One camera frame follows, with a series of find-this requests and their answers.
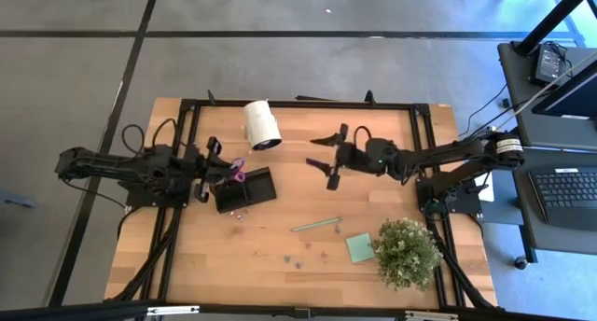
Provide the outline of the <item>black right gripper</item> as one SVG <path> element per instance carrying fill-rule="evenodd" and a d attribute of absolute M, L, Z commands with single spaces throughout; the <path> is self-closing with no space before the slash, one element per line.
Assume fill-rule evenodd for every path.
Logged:
<path fill-rule="evenodd" d="M 366 148 L 361 150 L 355 143 L 346 141 L 347 134 L 348 125 L 342 123 L 339 133 L 311 140 L 311 143 L 316 145 L 337 148 L 333 165 L 326 163 L 319 165 L 319 169 L 328 175 L 328 189 L 338 188 L 340 168 L 376 176 L 388 174 L 396 178 L 396 146 L 393 141 L 369 137 Z"/>

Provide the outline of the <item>purple-handled scissors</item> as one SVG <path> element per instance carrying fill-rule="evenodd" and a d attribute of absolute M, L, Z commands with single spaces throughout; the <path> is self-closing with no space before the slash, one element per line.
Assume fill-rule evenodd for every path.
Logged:
<path fill-rule="evenodd" d="M 236 158 L 231 162 L 231 174 L 229 179 L 231 181 L 236 181 L 243 183 L 246 179 L 246 175 L 243 171 L 243 167 L 245 164 L 245 158 Z"/>

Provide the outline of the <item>black mesh desk organizer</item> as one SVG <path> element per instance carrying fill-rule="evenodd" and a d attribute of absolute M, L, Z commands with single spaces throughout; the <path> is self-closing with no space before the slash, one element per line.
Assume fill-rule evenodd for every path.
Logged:
<path fill-rule="evenodd" d="M 230 179 L 211 186 L 211 191 L 215 196 L 215 208 L 220 214 L 277 198 L 268 167 L 246 173 L 243 182 Z"/>

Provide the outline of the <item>green pencil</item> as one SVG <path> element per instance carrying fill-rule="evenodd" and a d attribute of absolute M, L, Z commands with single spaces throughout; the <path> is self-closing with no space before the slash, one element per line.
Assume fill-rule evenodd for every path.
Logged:
<path fill-rule="evenodd" d="M 290 231 L 292 231 L 292 232 L 299 232 L 299 231 L 304 231 L 304 230 L 310 230 L 310 229 L 318 228 L 318 227 L 329 225 L 329 224 L 340 223 L 340 222 L 342 222 L 342 220 L 343 220 L 343 218 L 341 216 L 337 216 L 337 217 L 333 217 L 333 218 L 329 218 L 329 219 L 325 219 L 325 220 L 313 222 L 313 223 L 310 223 L 310 224 L 301 225 L 301 226 L 292 228 Z"/>

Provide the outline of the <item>green sticky note pad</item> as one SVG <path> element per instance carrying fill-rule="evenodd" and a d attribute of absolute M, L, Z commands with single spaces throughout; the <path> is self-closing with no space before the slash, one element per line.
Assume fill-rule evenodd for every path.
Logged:
<path fill-rule="evenodd" d="M 352 263 L 369 260 L 375 257 L 368 233 L 349 237 L 346 239 L 346 244 Z"/>

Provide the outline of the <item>artificial potted plant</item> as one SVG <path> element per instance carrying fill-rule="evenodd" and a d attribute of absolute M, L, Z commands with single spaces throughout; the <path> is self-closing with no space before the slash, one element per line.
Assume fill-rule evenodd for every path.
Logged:
<path fill-rule="evenodd" d="M 442 260 L 432 232 L 423 223 L 408 218 L 386 219 L 371 247 L 379 277 L 393 290 L 427 290 Z"/>

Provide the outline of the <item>white paper sheet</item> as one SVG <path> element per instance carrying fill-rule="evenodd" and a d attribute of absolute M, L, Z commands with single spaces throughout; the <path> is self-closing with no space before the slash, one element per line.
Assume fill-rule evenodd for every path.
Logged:
<path fill-rule="evenodd" d="M 492 173 L 489 172 L 487 174 L 480 175 L 475 179 L 475 183 L 477 187 L 481 188 L 481 191 L 479 192 L 479 199 L 483 202 L 493 202 L 494 194 Z"/>

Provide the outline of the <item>grey desk with monitor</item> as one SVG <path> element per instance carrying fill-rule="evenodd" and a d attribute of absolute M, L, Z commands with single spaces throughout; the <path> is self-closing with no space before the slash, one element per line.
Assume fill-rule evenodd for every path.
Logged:
<path fill-rule="evenodd" d="M 535 60 L 517 54 L 510 43 L 499 44 L 497 51 L 512 104 L 523 106 L 527 99 L 542 90 L 529 81 Z M 525 146 L 597 152 L 597 120 L 535 114 L 532 108 L 540 102 L 540 98 L 535 99 L 516 116 L 521 141 Z"/>

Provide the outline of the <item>black rig beam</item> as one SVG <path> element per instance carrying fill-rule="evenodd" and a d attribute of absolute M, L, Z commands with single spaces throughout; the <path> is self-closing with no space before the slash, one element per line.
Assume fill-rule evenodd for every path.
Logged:
<path fill-rule="evenodd" d="M 166 304 L 159 300 L 108 300 L 101 303 L 39 307 L 32 309 L 0 311 L 0 321 L 111 321 L 149 317 L 151 306 L 178 306 L 199 304 Z M 579 319 L 520 314 L 499 308 L 476 309 L 458 306 L 444 306 L 436 310 L 416 309 L 371 309 L 371 308 L 327 308 L 256 305 L 202 304 L 199 314 L 268 314 L 288 316 L 294 319 L 325 317 L 385 317 L 403 319 L 406 311 L 428 311 L 457 314 L 459 321 L 581 321 Z"/>

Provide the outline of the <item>black laptop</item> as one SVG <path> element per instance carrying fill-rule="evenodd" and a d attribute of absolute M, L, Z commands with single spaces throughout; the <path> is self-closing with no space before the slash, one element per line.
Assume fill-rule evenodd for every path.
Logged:
<path fill-rule="evenodd" d="M 528 175 L 549 225 L 597 231 L 597 166 L 534 169 Z"/>

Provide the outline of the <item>grey desk with laptop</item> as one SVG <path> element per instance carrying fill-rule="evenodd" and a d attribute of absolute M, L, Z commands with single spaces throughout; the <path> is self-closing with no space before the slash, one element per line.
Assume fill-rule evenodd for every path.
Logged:
<path fill-rule="evenodd" d="M 527 148 L 525 163 L 513 173 L 524 224 L 525 243 L 534 249 L 597 255 L 597 196 L 590 208 L 555 208 L 544 215 L 535 194 L 532 172 L 585 169 L 597 174 L 597 154 Z"/>

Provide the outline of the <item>black vertical pole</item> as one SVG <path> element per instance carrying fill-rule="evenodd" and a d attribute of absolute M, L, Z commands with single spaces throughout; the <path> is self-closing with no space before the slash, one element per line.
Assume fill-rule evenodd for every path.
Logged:
<path fill-rule="evenodd" d="M 548 36 L 553 29 L 562 22 L 584 0 L 561 0 L 550 13 L 539 22 L 519 44 L 514 46 L 514 51 L 520 56 L 531 54 L 539 43 Z"/>

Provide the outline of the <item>black aluminium table frame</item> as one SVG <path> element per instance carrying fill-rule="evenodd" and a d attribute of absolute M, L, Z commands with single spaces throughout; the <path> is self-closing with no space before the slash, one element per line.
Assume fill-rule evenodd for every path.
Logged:
<path fill-rule="evenodd" d="M 344 170 L 339 187 L 329 190 L 325 176 L 306 163 L 333 159 L 333 148 L 311 140 L 331 135 L 342 123 L 359 140 L 373 135 L 407 149 L 447 144 L 456 138 L 452 108 L 287 101 L 272 112 L 283 141 L 251 153 L 246 168 L 268 167 L 277 198 L 234 216 L 218 213 L 212 202 L 195 202 L 184 209 L 168 265 L 167 301 L 380 309 L 434 309 L 441 300 L 455 302 L 449 272 L 425 291 L 393 290 L 380 279 L 375 260 L 351 262 L 347 238 L 375 236 L 386 219 L 423 219 L 413 183 L 401 185 L 387 176 Z M 342 222 L 290 231 L 337 216 Z M 326 258 L 320 257 L 322 251 Z M 286 263 L 285 256 L 291 261 Z M 302 263 L 301 269 L 295 268 L 296 262 Z"/>

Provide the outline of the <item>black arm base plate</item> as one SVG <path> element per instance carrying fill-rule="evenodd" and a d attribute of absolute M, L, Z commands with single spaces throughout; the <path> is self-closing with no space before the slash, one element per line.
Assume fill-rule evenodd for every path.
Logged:
<path fill-rule="evenodd" d="M 132 207 L 183 207 L 187 205 L 192 181 L 163 178 L 154 184 L 118 182 L 128 191 L 126 204 Z"/>
<path fill-rule="evenodd" d="M 481 186 L 473 180 L 447 186 L 439 192 L 431 178 L 417 179 L 415 186 L 420 211 L 426 215 L 481 213 Z"/>

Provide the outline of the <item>silver bracket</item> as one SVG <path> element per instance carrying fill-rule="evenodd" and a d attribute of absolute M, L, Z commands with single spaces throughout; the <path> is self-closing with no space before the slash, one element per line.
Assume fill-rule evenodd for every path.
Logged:
<path fill-rule="evenodd" d="M 405 321 L 459 321 L 457 314 L 445 314 L 428 311 L 406 311 Z"/>
<path fill-rule="evenodd" d="M 177 314 L 198 314 L 201 310 L 199 305 L 178 305 L 178 306 L 151 306 L 147 308 L 147 316 L 163 316 Z"/>

